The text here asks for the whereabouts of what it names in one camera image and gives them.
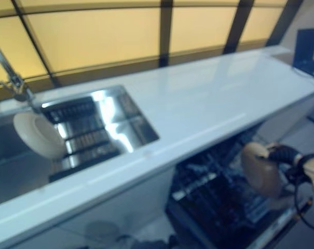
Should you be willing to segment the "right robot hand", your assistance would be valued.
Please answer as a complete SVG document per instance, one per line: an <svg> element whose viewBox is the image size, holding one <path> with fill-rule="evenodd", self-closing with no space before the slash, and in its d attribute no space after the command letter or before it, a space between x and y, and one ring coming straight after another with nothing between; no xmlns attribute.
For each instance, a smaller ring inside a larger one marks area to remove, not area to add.
<svg viewBox="0 0 314 249"><path fill-rule="evenodd" d="M268 147L267 158L270 161L274 161L277 163L297 165L299 160L303 158L303 155L298 150L291 146L273 144L272 146Z"/></svg>

